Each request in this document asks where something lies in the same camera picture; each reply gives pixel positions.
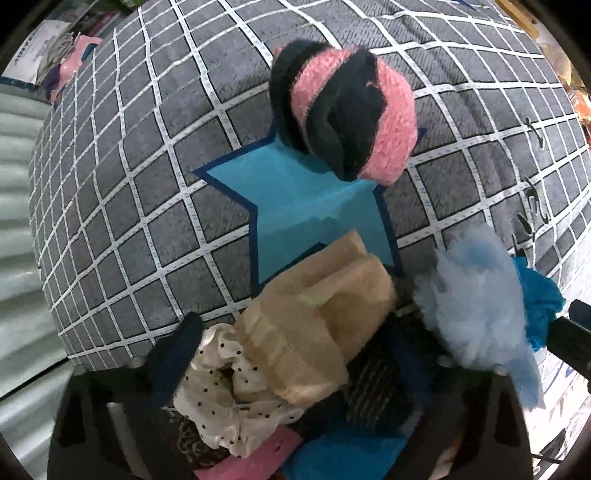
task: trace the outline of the pink package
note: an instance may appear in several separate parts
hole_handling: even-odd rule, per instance
[[[78,69],[82,67],[82,55],[86,51],[88,45],[96,44],[99,45],[102,42],[102,38],[99,37],[87,37],[86,35],[79,35],[74,43],[74,50],[70,55],[64,59],[60,66],[60,81],[55,90],[51,91],[49,98],[50,103],[53,105],[57,99],[57,96],[61,92],[62,88],[70,81],[70,79],[76,74]]]
[[[195,470],[199,480],[267,480],[302,443],[293,430],[279,425],[248,458],[230,456],[213,468]]]

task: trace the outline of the blue paper star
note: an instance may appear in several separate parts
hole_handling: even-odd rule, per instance
[[[394,229],[368,180],[339,180],[326,163],[274,133],[195,171],[250,212],[253,294],[297,260],[357,230],[367,250],[401,274]]]

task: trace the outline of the corrugated metal wall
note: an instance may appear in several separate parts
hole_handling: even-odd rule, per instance
[[[41,291],[28,221],[29,159],[50,107],[27,96],[0,89],[0,432],[29,474],[44,479],[72,367],[56,368],[66,352]]]

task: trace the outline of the fuzzy blue toy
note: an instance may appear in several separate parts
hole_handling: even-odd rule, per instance
[[[511,376],[523,408],[543,406],[517,269],[487,224],[469,228],[437,251],[437,269],[415,279],[414,300],[425,327],[436,332],[464,368]]]

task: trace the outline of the polka dot fabric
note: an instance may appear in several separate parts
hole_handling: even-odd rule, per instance
[[[304,410],[269,391],[264,375],[242,351],[232,325],[208,328],[174,406],[195,422],[205,444],[248,457],[278,425],[295,422]]]

